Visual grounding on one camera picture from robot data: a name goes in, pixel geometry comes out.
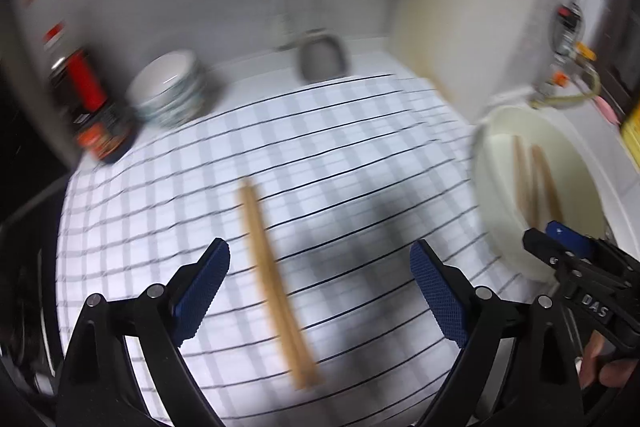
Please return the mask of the right hand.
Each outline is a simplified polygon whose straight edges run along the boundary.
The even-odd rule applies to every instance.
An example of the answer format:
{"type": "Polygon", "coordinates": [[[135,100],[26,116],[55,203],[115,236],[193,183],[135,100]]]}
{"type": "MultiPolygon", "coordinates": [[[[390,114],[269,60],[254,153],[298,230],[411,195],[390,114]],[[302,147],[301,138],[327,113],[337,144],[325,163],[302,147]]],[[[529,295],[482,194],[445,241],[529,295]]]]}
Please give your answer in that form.
{"type": "Polygon", "coordinates": [[[603,361],[603,349],[605,337],[597,331],[593,331],[586,344],[582,365],[578,371],[579,386],[586,389],[595,381],[608,388],[623,388],[638,365],[638,360],[615,360],[605,363],[603,361]]]}

